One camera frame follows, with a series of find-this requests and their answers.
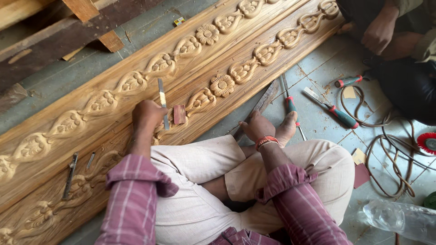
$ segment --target red wire brush wheel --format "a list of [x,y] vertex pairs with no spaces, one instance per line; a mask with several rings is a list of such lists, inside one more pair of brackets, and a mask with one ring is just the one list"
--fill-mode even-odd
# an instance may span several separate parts
[[416,143],[425,152],[436,155],[436,133],[423,133],[416,139]]

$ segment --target plastic bottle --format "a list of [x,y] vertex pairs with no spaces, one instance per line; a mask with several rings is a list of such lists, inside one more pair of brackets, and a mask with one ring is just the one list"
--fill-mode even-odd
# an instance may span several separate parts
[[372,226],[436,245],[436,211],[412,204],[372,200],[363,207]]

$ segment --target red thread bracelet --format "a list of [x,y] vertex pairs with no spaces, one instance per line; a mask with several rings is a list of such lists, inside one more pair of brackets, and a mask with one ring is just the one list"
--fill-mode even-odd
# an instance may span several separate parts
[[271,135],[268,135],[268,136],[259,138],[256,141],[256,150],[259,151],[259,147],[262,146],[263,144],[265,144],[266,142],[276,142],[277,144],[279,144],[279,141],[276,138],[272,137]]

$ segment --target chisel handle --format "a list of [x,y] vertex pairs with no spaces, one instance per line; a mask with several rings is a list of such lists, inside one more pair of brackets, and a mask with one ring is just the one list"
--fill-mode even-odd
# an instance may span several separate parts
[[345,124],[350,129],[355,129],[359,127],[359,123],[354,120],[354,118],[350,117],[346,113],[338,110],[335,105],[329,108],[329,112],[333,113],[343,124]]
[[355,82],[360,82],[362,81],[362,76],[361,75],[357,75],[355,77],[350,77],[350,78],[345,78],[345,79],[339,79],[336,82],[334,82],[334,86],[336,88],[342,88],[344,86],[353,84]]
[[[296,112],[297,108],[295,107],[295,104],[294,104],[294,98],[292,96],[289,96],[285,100],[288,103],[288,113],[292,112],[292,111]],[[300,126],[300,120],[298,119],[298,115],[297,115],[297,121],[295,122],[295,125]]]

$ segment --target maroon checked shirt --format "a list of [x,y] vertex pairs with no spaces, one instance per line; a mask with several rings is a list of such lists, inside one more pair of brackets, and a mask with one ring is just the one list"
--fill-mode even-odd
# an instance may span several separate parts
[[[272,199],[293,244],[347,244],[335,221],[324,209],[315,190],[309,185],[317,174],[306,174],[292,164],[282,165],[268,174],[266,185],[256,193],[265,204]],[[150,160],[127,155],[106,176],[111,194],[101,234],[96,245],[155,244],[157,196],[171,197],[178,191],[168,176],[157,170]],[[229,227],[209,245],[279,245],[278,241]]]

